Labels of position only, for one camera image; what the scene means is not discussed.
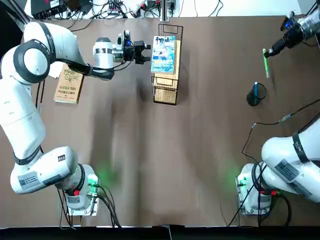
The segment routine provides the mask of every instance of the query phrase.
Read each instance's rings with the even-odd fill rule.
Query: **sticker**
[[[274,167],[279,173],[284,176],[288,182],[292,181],[299,175],[299,171],[294,168],[290,163],[288,163],[285,159],[282,159],[281,162],[278,163]]]
[[[68,199],[69,204],[79,204],[80,203],[79,196],[67,196],[67,199]]]
[[[51,8],[54,8],[54,7],[56,7],[56,6],[59,6],[59,0],[52,0],[52,1],[50,2],[50,7],[51,7]]]
[[[25,175],[18,176],[20,186],[23,190],[37,186],[40,183],[36,171],[28,172]]]
[[[260,203],[267,203],[270,201],[270,196],[261,196]]]
[[[44,183],[44,184],[47,185],[47,186],[50,186],[50,185],[52,185],[52,184],[56,184],[56,183],[60,182],[61,180],[62,180],[61,175],[60,175],[60,174],[57,174],[57,175],[55,175],[55,176],[53,176],[53,177],[50,177],[50,178],[42,181],[42,183]]]
[[[293,181],[288,183],[290,187],[292,187],[298,194],[305,196],[306,198],[312,195],[304,186],[302,186],[298,181]]]
[[[61,155],[61,156],[58,156],[58,162],[61,162],[61,161],[64,161],[66,160],[66,155]]]

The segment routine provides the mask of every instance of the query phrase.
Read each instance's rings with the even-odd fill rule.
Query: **green led light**
[[[89,185],[89,189],[88,189],[89,193],[91,194],[98,193],[98,188],[96,186],[99,185],[99,179],[96,175],[94,174],[88,175],[88,185]]]

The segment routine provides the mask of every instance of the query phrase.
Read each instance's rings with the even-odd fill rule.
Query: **blue pen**
[[[258,104],[257,103],[257,100],[258,100],[258,83],[255,82],[254,83],[254,104]]]

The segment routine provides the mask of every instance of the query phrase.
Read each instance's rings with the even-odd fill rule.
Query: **book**
[[[151,59],[151,72],[175,73],[176,37],[154,36]]]
[[[64,64],[53,100],[59,103],[77,104],[83,80],[84,76],[81,73],[70,70],[68,65]]]
[[[175,43],[175,63],[174,63],[174,74],[168,75],[163,73],[154,74],[154,87],[162,87],[168,89],[178,88],[178,78],[179,78],[179,65],[180,65],[180,52],[181,52],[181,41],[177,40]]]

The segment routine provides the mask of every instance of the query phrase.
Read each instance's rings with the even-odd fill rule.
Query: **book cover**
[[[77,104],[83,79],[81,73],[70,70],[68,65],[64,64],[53,100],[59,103]]]
[[[174,74],[175,55],[175,36],[155,36],[153,38],[151,72]]]

